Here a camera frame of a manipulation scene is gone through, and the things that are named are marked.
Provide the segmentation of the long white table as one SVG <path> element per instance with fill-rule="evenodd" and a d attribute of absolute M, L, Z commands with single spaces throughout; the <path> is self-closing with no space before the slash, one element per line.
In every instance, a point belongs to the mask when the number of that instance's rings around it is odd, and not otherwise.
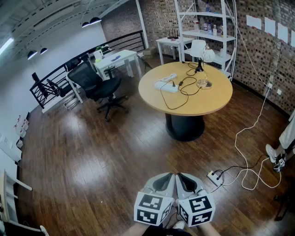
<path fill-rule="evenodd" d="M 116 61 L 111 61 L 113 58 L 115 58 L 116 56 L 120 55 L 121 57 L 119 59 L 117 59 Z M 96 67 L 97 70 L 97 74 L 103 79 L 103 80 L 107 80 L 107 77 L 105 75 L 104 70 L 107 69 L 110 66 L 116 65 L 118 63 L 124 62 L 126 68 L 127 68 L 127 72 L 128 75 L 130 77 L 133 77 L 133 71 L 131 69 L 131 65 L 130 65 L 130 59 L 134 59 L 135 63 L 136 63 L 136 68 L 138 71 L 138 75 L 139 78 L 142 78 L 142 71 L 140 68 L 140 64 L 139 64 L 139 59 L 137 58 L 137 52 L 135 51 L 130 51 L 130 50 L 122 50 L 120 52 L 117 52 L 113 55 L 110 55 L 104 59 L 101 60 L 101 62 L 99 63 L 94 63 L 94 66 Z"/>

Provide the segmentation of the white metal shelving rack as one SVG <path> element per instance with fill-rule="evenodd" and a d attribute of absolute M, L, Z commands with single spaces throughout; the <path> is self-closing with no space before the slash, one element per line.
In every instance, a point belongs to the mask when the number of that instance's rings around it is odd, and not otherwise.
<path fill-rule="evenodd" d="M 190 7 L 185 12 L 179 11 L 179 4 L 178 0 L 174 0 L 176 14 L 177 14 L 177 21 L 179 26 L 179 34 L 181 40 L 181 46 L 183 45 L 183 38 L 185 35 L 194 36 L 196 39 L 204 38 L 208 40 L 219 41 L 223 43 L 223 57 L 220 56 L 220 52 L 215 55 L 214 63 L 221 65 L 221 71 L 228 77 L 229 80 L 233 79 L 234 76 L 234 69 L 236 63 L 236 51 L 237 51 L 237 36 L 238 36 L 238 26 L 237 26 L 237 7 L 236 7 L 236 0 L 232 0 L 232 5 L 230 5 L 227 0 L 220 0 L 222 13 L 212 13 L 212 12 L 197 12 L 191 11 L 191 9 L 196 9 L 196 2 L 192 0 Z M 194 30 L 183 30 L 183 19 L 186 16 L 203 16 L 203 17 L 214 17 L 220 18 L 223 21 L 224 27 L 224 36 L 221 37 L 220 33 L 217 36 L 208 35 L 204 32 L 203 29 L 200 29 L 199 32 Z M 233 26 L 235 27 L 235 35 L 229 36 L 227 34 L 227 19 L 232 21 Z M 190 53 L 190 49 L 183 47 L 183 60 L 185 59 L 185 54 Z"/>

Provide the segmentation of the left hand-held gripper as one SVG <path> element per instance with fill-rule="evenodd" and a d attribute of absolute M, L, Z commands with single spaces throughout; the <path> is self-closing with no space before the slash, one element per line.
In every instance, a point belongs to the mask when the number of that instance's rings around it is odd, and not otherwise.
<path fill-rule="evenodd" d="M 138 192 L 134 205 L 136 222 L 159 226 L 169 215 L 173 198 L 175 175 L 163 173 L 150 178 Z"/>

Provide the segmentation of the person's right forearm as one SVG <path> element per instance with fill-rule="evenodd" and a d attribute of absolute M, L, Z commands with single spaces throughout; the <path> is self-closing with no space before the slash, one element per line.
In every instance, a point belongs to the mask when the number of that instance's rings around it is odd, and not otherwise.
<path fill-rule="evenodd" d="M 221 236 L 210 223 L 198 225 L 198 232 L 200 236 Z"/>

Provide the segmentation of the gold arc globe lamp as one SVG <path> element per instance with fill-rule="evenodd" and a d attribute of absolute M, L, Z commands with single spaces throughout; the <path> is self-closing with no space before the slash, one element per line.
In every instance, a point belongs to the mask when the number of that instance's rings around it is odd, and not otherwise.
<path fill-rule="evenodd" d="M 195 72 L 204 72 L 204 79 L 200 79 L 197 82 L 197 86 L 200 89 L 208 90 L 211 89 L 212 83 L 208 80 L 208 75 L 202 68 L 202 65 L 206 63 L 211 63 L 215 59 L 215 52 L 209 47 L 208 44 L 205 45 L 204 49 L 201 51 L 201 57 L 198 60 L 198 66 Z"/>

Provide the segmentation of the white cabinet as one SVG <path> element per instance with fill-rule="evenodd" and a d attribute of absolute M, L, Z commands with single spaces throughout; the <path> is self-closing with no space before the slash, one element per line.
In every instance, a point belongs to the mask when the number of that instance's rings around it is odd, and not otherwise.
<path fill-rule="evenodd" d="M 29 227 L 18 223 L 13 185 L 32 190 L 32 188 L 17 179 L 18 161 L 21 160 L 22 151 L 0 133 L 0 218 L 3 222 L 28 229 Z"/>

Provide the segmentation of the person's black shirt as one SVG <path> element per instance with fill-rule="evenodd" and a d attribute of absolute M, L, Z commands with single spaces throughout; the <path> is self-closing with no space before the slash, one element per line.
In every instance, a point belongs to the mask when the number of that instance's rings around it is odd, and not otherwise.
<path fill-rule="evenodd" d="M 142 236 L 192 236 L 183 229 L 164 229 L 162 226 L 149 226 Z"/>

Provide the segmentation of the black stand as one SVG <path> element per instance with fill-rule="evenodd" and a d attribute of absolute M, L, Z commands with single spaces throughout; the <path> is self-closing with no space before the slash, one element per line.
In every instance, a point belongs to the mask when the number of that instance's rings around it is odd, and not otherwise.
<path fill-rule="evenodd" d="M 295 195 L 284 194 L 282 196 L 274 196 L 274 201 L 279 202 L 279 209 L 274 218 L 274 221 L 281 221 L 287 212 L 295 213 Z"/>

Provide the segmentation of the fluorescent ceiling light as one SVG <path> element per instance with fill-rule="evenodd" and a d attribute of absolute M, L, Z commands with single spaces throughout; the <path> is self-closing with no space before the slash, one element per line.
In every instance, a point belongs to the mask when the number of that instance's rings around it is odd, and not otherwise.
<path fill-rule="evenodd" d="M 0 55 L 10 46 L 10 44 L 14 41 L 13 38 L 9 38 L 1 47 L 0 47 Z"/>

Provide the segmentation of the person's left forearm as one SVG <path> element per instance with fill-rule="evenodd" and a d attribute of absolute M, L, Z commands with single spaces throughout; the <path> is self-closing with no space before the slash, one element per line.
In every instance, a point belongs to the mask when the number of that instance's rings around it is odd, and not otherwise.
<path fill-rule="evenodd" d="M 129 227 L 121 236 L 142 236 L 148 228 L 148 224 L 136 222 L 134 225 Z"/>

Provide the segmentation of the white steel column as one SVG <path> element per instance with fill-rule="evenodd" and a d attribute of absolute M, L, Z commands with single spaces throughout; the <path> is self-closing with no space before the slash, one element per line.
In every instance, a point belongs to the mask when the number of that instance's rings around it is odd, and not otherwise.
<path fill-rule="evenodd" d="M 139 3 L 139 0 L 135 0 L 135 1 L 136 1 L 136 6 L 137 6 L 138 14 L 139 14 L 139 19 L 140 19 L 141 27 L 142 27 L 142 31 L 143 31 L 145 47 L 146 48 L 149 48 L 149 43 L 148 43 L 147 33 L 146 33 L 144 21 L 143 21 L 143 16 L 142 16 L 142 11 L 141 11 L 141 7 L 140 7 L 140 3 Z"/>

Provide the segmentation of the small white square table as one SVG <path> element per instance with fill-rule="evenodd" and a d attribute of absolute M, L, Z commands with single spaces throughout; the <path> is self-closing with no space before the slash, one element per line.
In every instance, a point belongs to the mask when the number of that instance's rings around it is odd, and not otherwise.
<path fill-rule="evenodd" d="M 193 38 L 183 38 L 183 45 L 185 46 L 186 44 L 189 44 L 193 41 Z M 156 40 L 157 45 L 158 45 L 158 50 L 159 50 L 159 56 L 160 56 L 160 62 L 163 65 L 164 60 L 163 60 L 163 54 L 162 54 L 162 45 L 170 46 L 172 47 L 172 52 L 173 52 L 173 59 L 176 60 L 176 49 L 178 49 L 178 55 L 179 55 L 179 61 L 181 62 L 183 60 L 183 47 L 181 46 L 181 42 L 176 42 L 176 40 L 170 40 L 166 38 L 158 39 Z"/>

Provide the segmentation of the black metal railing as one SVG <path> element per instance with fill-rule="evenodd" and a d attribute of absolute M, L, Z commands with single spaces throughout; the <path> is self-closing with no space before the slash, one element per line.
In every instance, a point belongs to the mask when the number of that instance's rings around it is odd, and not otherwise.
<path fill-rule="evenodd" d="M 111 52 L 125 49 L 134 50 L 136 52 L 141 52 L 146 49 L 143 31 L 139 30 L 95 46 L 77 56 L 74 56 L 72 59 L 80 58 L 81 60 L 87 60 L 89 57 L 93 56 L 93 53 L 98 47 L 102 49 L 104 56 L 109 56 Z M 43 79 L 35 81 L 34 85 L 30 88 L 30 92 L 41 108 L 45 108 L 47 103 L 55 97 L 58 97 L 57 89 L 53 87 L 52 83 L 62 83 L 65 80 L 67 72 L 68 68 L 66 63 L 63 63 L 46 75 Z"/>

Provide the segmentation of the black chair with chrome frame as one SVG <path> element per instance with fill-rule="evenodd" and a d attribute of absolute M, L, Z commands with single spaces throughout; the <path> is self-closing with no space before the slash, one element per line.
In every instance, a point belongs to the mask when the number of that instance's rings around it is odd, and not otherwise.
<path fill-rule="evenodd" d="M 70 82 L 65 77 L 60 79 L 57 83 L 54 83 L 50 79 L 47 79 L 47 82 L 50 85 L 49 91 L 61 98 L 64 98 L 69 92 L 74 92 Z M 64 103 L 64 106 L 67 110 L 70 110 L 78 103 L 78 101 L 79 99 L 74 93 L 74 95 Z"/>

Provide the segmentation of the white boxes with red marks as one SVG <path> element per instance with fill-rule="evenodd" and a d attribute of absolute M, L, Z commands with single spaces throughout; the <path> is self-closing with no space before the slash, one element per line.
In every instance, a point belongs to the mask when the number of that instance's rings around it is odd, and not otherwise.
<path fill-rule="evenodd" d="M 29 127 L 28 119 L 25 116 L 19 115 L 17 122 L 14 125 L 14 130 L 16 131 L 16 134 L 19 137 L 24 138 L 27 133 L 28 127 Z"/>

